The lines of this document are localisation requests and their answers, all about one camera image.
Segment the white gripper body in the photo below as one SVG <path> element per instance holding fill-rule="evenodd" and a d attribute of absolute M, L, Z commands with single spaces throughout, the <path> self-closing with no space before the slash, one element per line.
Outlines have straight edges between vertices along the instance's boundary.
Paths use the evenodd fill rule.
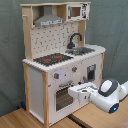
<path fill-rule="evenodd" d="M 77 99 L 79 102 L 88 102 L 89 96 L 93 91 L 97 91 L 98 87 L 93 83 L 84 83 L 81 85 L 68 88 L 68 94 Z"/>

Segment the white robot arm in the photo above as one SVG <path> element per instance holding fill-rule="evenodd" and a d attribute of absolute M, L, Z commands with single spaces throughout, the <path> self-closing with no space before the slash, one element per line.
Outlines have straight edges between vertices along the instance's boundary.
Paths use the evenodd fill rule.
<path fill-rule="evenodd" d="M 68 94 L 80 103 L 92 103 L 102 111 L 111 114 L 128 96 L 128 81 L 120 85 L 115 79 L 106 79 L 100 87 L 88 82 L 69 87 Z"/>

